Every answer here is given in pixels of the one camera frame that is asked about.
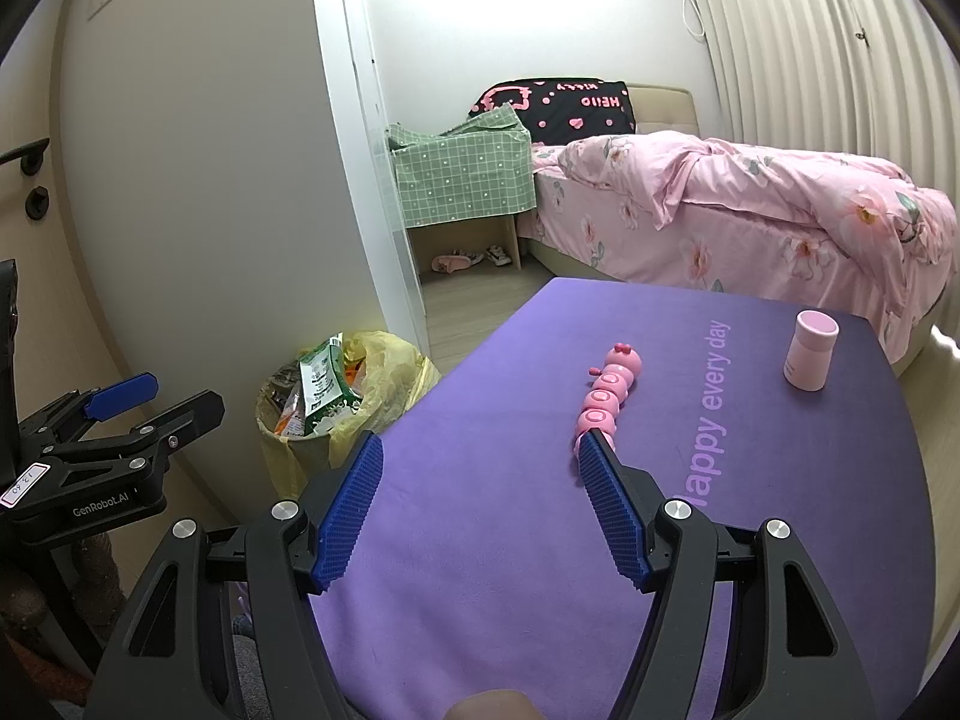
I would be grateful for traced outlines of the person's right hand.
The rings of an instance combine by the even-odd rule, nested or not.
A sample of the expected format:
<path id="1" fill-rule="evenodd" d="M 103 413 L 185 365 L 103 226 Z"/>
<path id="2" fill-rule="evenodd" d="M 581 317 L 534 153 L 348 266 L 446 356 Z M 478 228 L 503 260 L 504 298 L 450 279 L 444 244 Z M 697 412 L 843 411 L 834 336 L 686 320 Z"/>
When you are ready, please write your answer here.
<path id="1" fill-rule="evenodd" d="M 544 716 L 522 692 L 495 689 L 459 700 L 443 720 L 544 720 Z"/>

